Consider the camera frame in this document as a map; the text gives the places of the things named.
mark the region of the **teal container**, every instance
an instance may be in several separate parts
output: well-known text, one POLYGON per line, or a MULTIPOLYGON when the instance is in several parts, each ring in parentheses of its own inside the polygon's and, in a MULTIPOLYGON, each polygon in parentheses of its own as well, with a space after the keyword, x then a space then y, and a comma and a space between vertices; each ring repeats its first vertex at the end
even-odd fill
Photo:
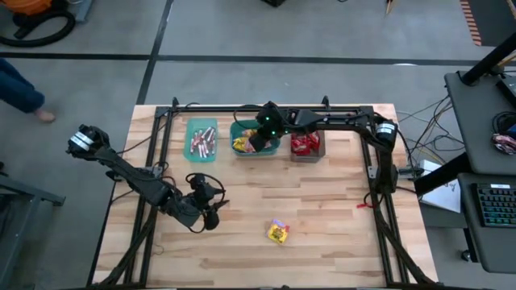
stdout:
POLYGON ((260 124, 256 120, 239 120, 239 122, 233 122, 230 128, 229 134, 229 146, 233 149, 233 152, 239 156, 267 156, 276 154, 277 148, 280 146, 281 142, 279 139, 271 140, 271 147, 265 148, 264 150, 256 153, 244 153, 237 151, 233 148, 233 140, 238 137, 242 137, 242 131, 247 128, 258 128, 260 124))
POLYGON ((183 155, 190 162, 214 162, 215 157, 217 157, 217 146, 218 146, 218 127, 217 127, 217 119, 216 118, 191 118, 188 120, 186 124, 186 134, 185 134, 185 149, 183 150, 183 155), (206 158, 202 158, 199 155, 199 151, 196 148, 193 151, 193 154, 190 153, 190 145, 191 140, 195 135, 195 132, 202 130, 203 132, 207 130, 209 127, 215 128, 215 145, 214 151, 210 150, 210 154, 206 158))

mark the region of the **blue jeans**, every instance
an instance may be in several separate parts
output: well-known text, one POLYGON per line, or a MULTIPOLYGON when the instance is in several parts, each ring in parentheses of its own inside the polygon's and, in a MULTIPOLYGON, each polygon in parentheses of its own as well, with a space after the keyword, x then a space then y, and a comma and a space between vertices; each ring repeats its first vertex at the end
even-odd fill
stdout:
POLYGON ((0 58, 0 100, 24 113, 33 113, 45 102, 45 96, 34 89, 15 67, 0 58))

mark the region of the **person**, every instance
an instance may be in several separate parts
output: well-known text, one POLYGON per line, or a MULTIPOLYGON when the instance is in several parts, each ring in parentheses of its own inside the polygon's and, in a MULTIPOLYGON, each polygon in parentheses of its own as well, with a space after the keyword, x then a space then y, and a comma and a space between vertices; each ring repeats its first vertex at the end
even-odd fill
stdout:
POLYGON ((56 120, 54 114, 42 109, 45 96, 3 58, 0 58, 0 99, 24 113, 34 114, 41 122, 56 120))

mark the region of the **gray floor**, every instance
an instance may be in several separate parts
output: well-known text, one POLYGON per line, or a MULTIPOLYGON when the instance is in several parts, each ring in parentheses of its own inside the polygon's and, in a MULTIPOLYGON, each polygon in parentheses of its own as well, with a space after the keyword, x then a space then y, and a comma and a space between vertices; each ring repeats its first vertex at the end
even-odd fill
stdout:
MULTIPOLYGON (((96 1, 87 24, 67 39, 28 50, 0 46, 0 52, 149 54, 165 3, 96 1)), ((384 13, 383 0, 287 0, 275 10, 258 0, 176 0, 160 54, 479 60, 490 50, 472 43, 458 0, 399 0, 390 16, 384 13)), ((3 35, 13 31, 9 23, 0 10, 3 35)), ((37 33, 58 24, 55 20, 37 33)), ((112 183, 100 165, 66 155, 66 141, 86 123, 100 126, 110 134, 112 146, 121 148, 147 62, 10 61, 47 95, 47 107, 58 119, 41 125, 0 104, 0 160, 13 178, 67 197, 60 209, 46 205, 40 210, 14 284, 36 283, 43 290, 81 287, 94 258, 112 183)), ((402 118, 444 97, 443 75, 457 69, 467 68, 159 61, 146 104, 168 104, 172 97, 181 103, 303 103, 320 102, 327 95, 334 103, 392 102, 402 118)), ((428 120, 431 113, 418 116, 428 120)), ((452 111, 441 123, 460 138, 452 111)), ((409 119, 401 129, 416 139, 425 125, 409 119)), ((441 156, 449 160, 459 153, 441 156)), ((422 158, 431 159, 424 154, 422 158)), ((441 282, 514 288, 516 275, 489 274, 458 259, 457 251, 466 247, 461 230, 432 228, 427 233, 441 282)))

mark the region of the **wooden tabletop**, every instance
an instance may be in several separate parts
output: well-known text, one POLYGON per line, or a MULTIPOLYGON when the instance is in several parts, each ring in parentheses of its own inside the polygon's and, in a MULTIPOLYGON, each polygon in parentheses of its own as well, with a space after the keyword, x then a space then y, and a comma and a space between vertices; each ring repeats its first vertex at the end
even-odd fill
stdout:
MULTIPOLYGON (((376 112, 396 119, 392 104, 373 106, 376 112)), ((155 108, 135 108, 126 147, 150 135, 155 108)), ((242 119, 253 118, 252 114, 240 115, 242 119)), ((230 148, 232 122, 229 113, 182 113, 174 118, 167 157, 170 168, 165 175, 175 178, 184 194, 189 192, 187 174, 215 176, 226 187, 231 202, 219 210, 217 229, 202 234, 192 234, 173 217, 159 214, 148 287, 385 285, 372 210, 356 208, 368 192, 359 135, 326 131, 326 156, 316 164, 298 164, 289 160, 287 136, 274 156, 237 157, 230 148), (218 119, 218 153, 211 164, 193 164, 183 156, 190 118, 218 119), (283 246, 265 237, 274 218, 290 225, 283 246)), ((155 161, 159 159, 161 135, 157 143, 155 161)), ((134 166, 144 166, 147 150, 145 143, 124 158, 134 166)), ((393 157, 398 167, 406 166, 399 137, 393 157)), ((412 187, 404 181, 398 184, 412 187)), ((128 189, 126 184, 118 184, 114 197, 128 189)), ((137 201, 138 195, 132 193, 110 207, 94 282, 103 280, 127 250, 137 201)), ((404 247, 423 271, 437 280, 417 197, 398 190, 393 201, 404 247)), ((199 221, 194 229, 201 228, 199 221)), ((389 250, 398 277, 394 252, 389 250)), ((135 273, 139 273, 142 253, 143 247, 135 273)))

